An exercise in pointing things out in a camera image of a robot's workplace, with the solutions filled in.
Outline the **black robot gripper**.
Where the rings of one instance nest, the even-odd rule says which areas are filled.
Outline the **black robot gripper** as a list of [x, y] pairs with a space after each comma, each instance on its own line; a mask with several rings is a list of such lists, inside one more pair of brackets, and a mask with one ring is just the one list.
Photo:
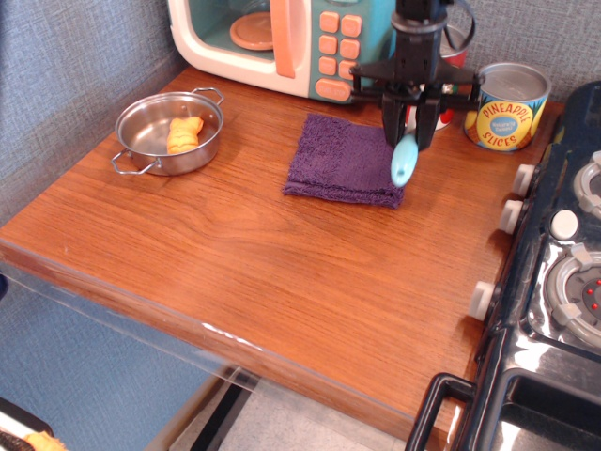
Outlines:
[[464, 1], [397, 1], [391, 18], [393, 55], [359, 64], [350, 71], [353, 100], [381, 101], [383, 130], [391, 147], [396, 147], [405, 134], [407, 105], [418, 105], [415, 137], [419, 151], [431, 146], [439, 110], [478, 108], [483, 76], [453, 66], [440, 51], [446, 39], [453, 50], [463, 52], [475, 34], [472, 24], [465, 40], [453, 41], [447, 8], [454, 6], [473, 14]]

